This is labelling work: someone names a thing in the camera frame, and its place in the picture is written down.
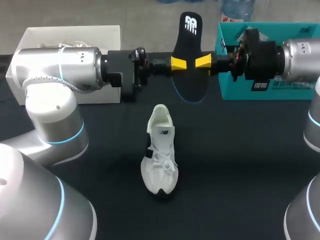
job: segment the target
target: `white sneaker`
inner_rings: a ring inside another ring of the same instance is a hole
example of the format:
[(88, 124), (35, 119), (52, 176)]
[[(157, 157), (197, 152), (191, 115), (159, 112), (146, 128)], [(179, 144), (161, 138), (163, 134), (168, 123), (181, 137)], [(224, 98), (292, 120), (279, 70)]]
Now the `white sneaker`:
[(141, 162), (141, 174), (145, 186), (155, 195), (167, 195), (173, 191), (178, 180), (175, 162), (175, 127), (167, 107), (154, 107), (149, 119), (147, 149)]

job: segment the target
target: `white cable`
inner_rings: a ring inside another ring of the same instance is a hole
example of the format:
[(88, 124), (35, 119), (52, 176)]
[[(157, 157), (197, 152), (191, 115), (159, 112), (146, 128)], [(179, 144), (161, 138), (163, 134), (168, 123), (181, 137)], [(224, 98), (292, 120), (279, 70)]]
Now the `white cable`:
[(27, 88), (30, 84), (44, 84), (44, 83), (60, 83), (79, 94), (90, 94), (95, 91), (95, 90), (81, 90), (80, 88), (72, 85), (71, 83), (54, 76), (37, 76), (37, 77), (27, 78), (22, 83), (22, 89), (27, 94)]
[(64, 43), (64, 42), (59, 42), (57, 45), (53, 46), (47, 46), (44, 43), (41, 43), (40, 48), (89, 48), (90, 45), (83, 42), (83, 41), (74, 41), (72, 44)]

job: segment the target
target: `black table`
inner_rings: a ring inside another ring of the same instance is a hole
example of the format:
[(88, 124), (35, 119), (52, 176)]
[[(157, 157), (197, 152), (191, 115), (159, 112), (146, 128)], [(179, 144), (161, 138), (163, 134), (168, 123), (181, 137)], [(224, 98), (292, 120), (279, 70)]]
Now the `black table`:
[[(160, 103), (175, 125), (179, 167), (165, 202), (151, 197), (140, 172), (147, 122)], [(202, 103), (187, 104), (171, 79), (153, 77), (136, 103), (81, 105), (89, 148), (49, 170), (91, 201), (97, 240), (284, 240), (288, 204), (320, 172), (320, 155), (303, 140), (309, 104), (223, 101), (216, 78)], [(2, 81), (0, 141), (32, 129)]]

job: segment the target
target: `shoelace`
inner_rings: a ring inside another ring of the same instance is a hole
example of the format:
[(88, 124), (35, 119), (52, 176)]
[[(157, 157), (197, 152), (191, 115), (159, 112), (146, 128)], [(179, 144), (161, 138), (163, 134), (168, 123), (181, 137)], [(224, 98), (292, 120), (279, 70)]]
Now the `shoelace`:
[[(65, 42), (59, 42), (57, 45), (51, 45), (51, 46), (47, 46), (43, 43), (41, 43), (39, 45), (40, 48), (89, 48), (91, 47), (89, 44), (83, 42), (83, 41), (74, 41), (72, 43), (65, 43)], [(108, 50), (104, 49), (104, 48), (100, 48), (100, 51), (102, 52), (102, 54), (107, 54)]]
[(151, 150), (155, 152), (153, 166), (162, 166), (164, 170), (171, 170), (173, 173), (176, 171), (175, 163), (170, 159), (171, 151), (169, 152), (169, 154), (163, 154), (152, 144)]

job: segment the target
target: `gray floor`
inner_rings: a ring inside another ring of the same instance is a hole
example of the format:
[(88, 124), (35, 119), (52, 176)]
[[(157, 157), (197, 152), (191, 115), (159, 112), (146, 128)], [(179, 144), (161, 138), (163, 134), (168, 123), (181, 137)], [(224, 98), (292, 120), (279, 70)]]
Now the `gray floor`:
[[(256, 0), (254, 21), (319, 22), (319, 0)], [(214, 49), (219, 3), (156, 0), (1, 0), (0, 54), (13, 53), (27, 27), (120, 25), (121, 48), (172, 51), (179, 16), (184, 11), (203, 18), (202, 50)]]

